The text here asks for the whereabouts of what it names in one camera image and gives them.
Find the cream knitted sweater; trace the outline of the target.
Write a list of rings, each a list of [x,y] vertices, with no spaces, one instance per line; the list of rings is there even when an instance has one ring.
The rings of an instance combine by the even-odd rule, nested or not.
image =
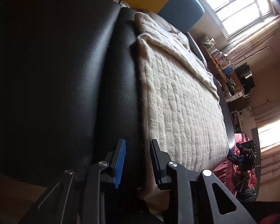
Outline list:
[[[145,144],[189,170],[215,169],[229,141],[213,75],[175,32],[141,12],[134,20]]]

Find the pink cloth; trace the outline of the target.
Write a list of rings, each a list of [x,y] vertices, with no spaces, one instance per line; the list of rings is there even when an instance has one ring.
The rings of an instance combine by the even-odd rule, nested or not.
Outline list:
[[[250,139],[244,133],[235,134],[235,143],[230,148],[233,154],[239,156],[239,149],[236,143],[248,142]],[[250,171],[241,171],[239,165],[234,165],[227,158],[218,165],[213,173],[219,180],[232,192],[232,194],[240,201],[254,202],[257,199],[255,190],[257,177],[255,169]]]

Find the wooden desk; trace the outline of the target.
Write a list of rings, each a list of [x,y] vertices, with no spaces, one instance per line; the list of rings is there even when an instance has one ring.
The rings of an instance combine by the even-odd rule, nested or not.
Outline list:
[[[223,69],[232,66],[227,54],[215,47],[215,40],[206,36],[200,43],[200,49],[206,60],[208,69],[215,76],[225,95],[227,102],[232,102],[244,96],[243,87],[234,70],[230,75],[225,75]]]

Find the black television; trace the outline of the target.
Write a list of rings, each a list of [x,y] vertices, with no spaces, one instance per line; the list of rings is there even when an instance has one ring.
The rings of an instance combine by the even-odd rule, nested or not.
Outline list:
[[[243,87],[243,94],[249,95],[252,88],[255,87],[254,79],[250,67],[248,64],[238,67],[236,70],[236,75]]]

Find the blue chair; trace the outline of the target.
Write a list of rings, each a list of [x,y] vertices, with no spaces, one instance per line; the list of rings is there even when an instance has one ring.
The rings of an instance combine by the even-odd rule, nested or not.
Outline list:
[[[234,66],[228,66],[226,67],[225,69],[223,69],[223,73],[225,75],[230,75],[231,73],[233,73],[235,70],[235,67]]]

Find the deer print pillow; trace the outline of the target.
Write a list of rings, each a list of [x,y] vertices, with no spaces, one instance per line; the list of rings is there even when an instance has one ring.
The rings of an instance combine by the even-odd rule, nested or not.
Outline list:
[[[146,13],[147,15],[149,15],[165,31],[172,34],[175,38],[177,38],[187,50],[190,49],[190,44],[189,44],[188,38],[180,30],[178,30],[176,27],[171,25],[169,22],[167,22],[164,18],[162,18],[161,16],[159,16],[156,13],[153,13],[148,10],[143,10],[143,12]]]

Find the grey yellow blue sofa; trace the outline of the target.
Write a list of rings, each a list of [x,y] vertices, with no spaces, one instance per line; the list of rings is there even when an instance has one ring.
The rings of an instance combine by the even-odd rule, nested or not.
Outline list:
[[[205,10],[198,0],[122,0],[134,9],[144,9],[158,14],[184,33],[197,57],[206,63],[189,30],[199,21]]]

